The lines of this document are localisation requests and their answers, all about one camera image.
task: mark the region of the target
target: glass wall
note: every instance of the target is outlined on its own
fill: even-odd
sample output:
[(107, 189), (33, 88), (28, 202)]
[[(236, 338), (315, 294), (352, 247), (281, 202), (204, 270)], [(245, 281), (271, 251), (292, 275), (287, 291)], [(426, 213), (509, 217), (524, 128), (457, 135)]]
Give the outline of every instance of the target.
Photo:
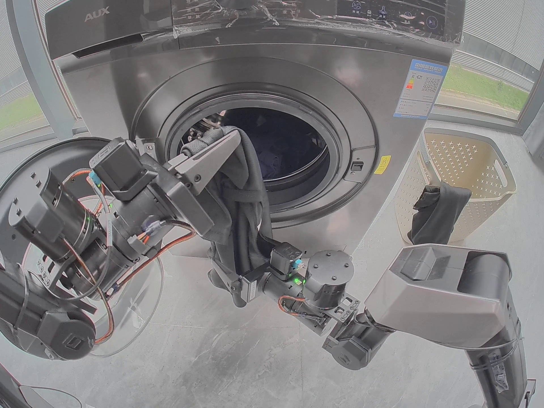
[(0, 0), (0, 141), (48, 126), (24, 75), (11, 37), (5, 0)]
[(467, 0), (437, 105), (517, 121), (544, 58), (544, 0)]
[[(44, 15), (66, 0), (36, 0), (37, 12), (43, 31)], [(76, 119), (81, 119), (77, 107), (70, 101), (69, 107)], [(0, 143), (10, 145), (38, 129), (48, 126), (40, 106), (34, 97), (17, 56), (11, 37), (5, 0), (0, 0)]]

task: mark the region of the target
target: qr code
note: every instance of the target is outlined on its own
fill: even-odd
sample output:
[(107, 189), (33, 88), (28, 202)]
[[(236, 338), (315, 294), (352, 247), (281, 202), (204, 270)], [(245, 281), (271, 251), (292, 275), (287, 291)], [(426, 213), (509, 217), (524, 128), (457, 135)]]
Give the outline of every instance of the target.
[(439, 77), (426, 77), (425, 83), (423, 84), (421, 91), (422, 92), (436, 92), (440, 86), (440, 80), (441, 78)]

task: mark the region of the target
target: play/pause button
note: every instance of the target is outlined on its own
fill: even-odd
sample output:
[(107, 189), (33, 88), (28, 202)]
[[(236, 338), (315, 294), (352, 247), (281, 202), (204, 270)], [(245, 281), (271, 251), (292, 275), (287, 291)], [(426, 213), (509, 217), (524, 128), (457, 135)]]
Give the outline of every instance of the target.
[(428, 16), (427, 17), (427, 26), (429, 26), (430, 29), (436, 29), (439, 26), (439, 20), (436, 19), (434, 16)]

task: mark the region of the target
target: control panel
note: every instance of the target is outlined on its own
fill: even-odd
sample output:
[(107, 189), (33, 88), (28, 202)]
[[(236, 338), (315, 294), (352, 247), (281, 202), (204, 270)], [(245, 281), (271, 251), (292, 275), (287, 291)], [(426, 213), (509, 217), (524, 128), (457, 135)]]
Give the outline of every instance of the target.
[(181, 31), (265, 18), (276, 25), (310, 21), (324, 28), (371, 24), (458, 44), (465, 0), (172, 0), (172, 6), (173, 24)]
[(444, 36), (447, 0), (338, 0), (338, 18), (365, 19), (392, 28)]

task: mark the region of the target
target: aux logo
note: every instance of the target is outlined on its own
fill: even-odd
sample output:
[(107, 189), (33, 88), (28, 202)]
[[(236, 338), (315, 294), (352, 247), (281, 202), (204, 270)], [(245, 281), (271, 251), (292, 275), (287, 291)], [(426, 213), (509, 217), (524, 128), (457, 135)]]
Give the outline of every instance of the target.
[(98, 13), (96, 13), (96, 11), (94, 11), (93, 13), (91, 14), (87, 14), (87, 16), (85, 17), (85, 22), (89, 21), (89, 20), (93, 20), (94, 18), (99, 18), (99, 17), (102, 17), (104, 16), (105, 14), (109, 14), (109, 6), (106, 6), (105, 8), (102, 8), (98, 11)]

